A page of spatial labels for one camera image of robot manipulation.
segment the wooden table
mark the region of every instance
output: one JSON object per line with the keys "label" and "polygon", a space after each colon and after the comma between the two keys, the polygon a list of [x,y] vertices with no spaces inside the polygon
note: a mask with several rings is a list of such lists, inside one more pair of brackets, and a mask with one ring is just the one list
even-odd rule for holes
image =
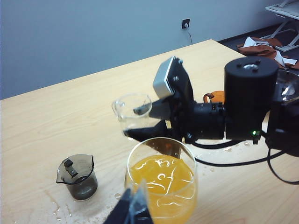
{"label": "wooden table", "polygon": [[[242,57],[208,40],[2,100],[1,223],[103,223],[117,203],[115,195],[124,191],[126,160],[137,143],[122,136],[111,103],[129,92],[157,100],[152,82],[172,55],[184,60],[198,102],[207,92],[223,90],[225,64]],[[214,151],[190,148],[203,160],[223,163],[267,155],[264,140]],[[86,201],[73,200],[55,183],[59,164],[73,154],[94,155],[99,188]],[[273,166],[285,178],[299,171],[296,158],[287,155]],[[298,223],[299,187],[276,179],[266,163],[199,164],[198,175],[198,205],[188,224]]]}

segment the dark water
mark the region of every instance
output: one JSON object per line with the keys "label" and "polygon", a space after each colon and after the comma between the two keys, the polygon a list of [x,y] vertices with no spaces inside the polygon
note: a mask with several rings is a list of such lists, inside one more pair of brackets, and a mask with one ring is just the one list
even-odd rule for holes
{"label": "dark water", "polygon": [[90,176],[82,176],[75,181],[75,184],[67,185],[67,188],[73,198],[77,200],[86,200],[97,190],[97,178],[94,173]]}

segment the electrical outlet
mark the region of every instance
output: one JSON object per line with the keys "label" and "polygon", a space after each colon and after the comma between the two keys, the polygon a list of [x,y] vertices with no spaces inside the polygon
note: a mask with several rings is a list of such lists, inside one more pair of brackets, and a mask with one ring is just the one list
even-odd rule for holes
{"label": "electrical outlet", "polygon": [[190,23],[190,19],[184,19],[183,21],[182,21],[182,29],[185,29],[186,27],[185,27],[185,24],[188,24],[188,27],[189,27],[189,23]]}

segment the orange object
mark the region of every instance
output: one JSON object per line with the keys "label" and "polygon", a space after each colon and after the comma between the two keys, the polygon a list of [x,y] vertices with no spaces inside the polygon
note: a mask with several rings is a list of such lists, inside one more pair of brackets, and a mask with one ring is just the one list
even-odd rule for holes
{"label": "orange object", "polygon": [[196,201],[193,172],[182,159],[153,155],[130,168],[132,179],[145,179],[149,212],[155,224],[183,224],[192,214]]}
{"label": "orange object", "polygon": [[204,95],[204,103],[216,103],[216,102],[222,102],[224,104],[224,91],[217,90]]}

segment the black cable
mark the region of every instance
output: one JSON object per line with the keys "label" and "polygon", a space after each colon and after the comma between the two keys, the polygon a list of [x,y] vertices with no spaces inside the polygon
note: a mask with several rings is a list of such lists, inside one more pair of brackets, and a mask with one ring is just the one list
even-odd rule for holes
{"label": "black cable", "polygon": [[261,131],[261,136],[263,136],[264,138],[266,138],[266,135],[267,135],[267,133],[262,130]]}
{"label": "black cable", "polygon": [[236,145],[236,144],[238,144],[240,142],[242,142],[242,141],[231,140],[231,141],[220,143],[220,144],[216,144],[216,145],[203,145],[203,144],[199,144],[197,142],[193,142],[192,145],[194,145],[196,147],[199,147],[199,148],[204,148],[204,149],[220,149],[220,148],[225,148],[225,147]]}
{"label": "black cable", "polygon": [[188,34],[189,34],[189,36],[190,36],[190,41],[191,41],[191,44],[193,44],[193,42],[192,42],[192,37],[191,37],[191,34],[189,33],[189,31],[187,30],[187,32],[188,32]]}
{"label": "black cable", "polygon": [[272,165],[271,165],[271,161],[270,161],[271,159],[273,159],[273,158],[272,158],[272,155],[271,155],[271,149],[269,148],[268,156],[267,156],[267,163],[268,163],[268,166],[269,166],[271,172],[272,172],[278,179],[280,179],[281,181],[283,181],[283,182],[285,182],[285,183],[289,183],[289,184],[293,184],[293,185],[298,185],[298,184],[299,184],[299,181],[286,181],[286,180],[282,179],[280,176],[278,176],[278,174],[275,173],[275,171],[274,171],[274,169],[273,169],[273,167],[272,167]]}
{"label": "black cable", "polygon": [[[270,159],[274,159],[282,154],[284,154],[285,152],[279,152],[276,153],[274,155],[270,156]],[[218,163],[211,163],[211,162],[206,162],[203,160],[198,159],[197,157],[195,157],[196,162],[205,164],[205,165],[209,165],[209,166],[214,166],[214,167],[238,167],[238,166],[246,166],[246,165],[251,165],[251,164],[256,164],[259,162],[265,162],[268,160],[268,157],[264,157],[258,160],[252,160],[252,161],[247,161],[247,162],[237,162],[237,163],[227,163],[227,164],[218,164]]]}

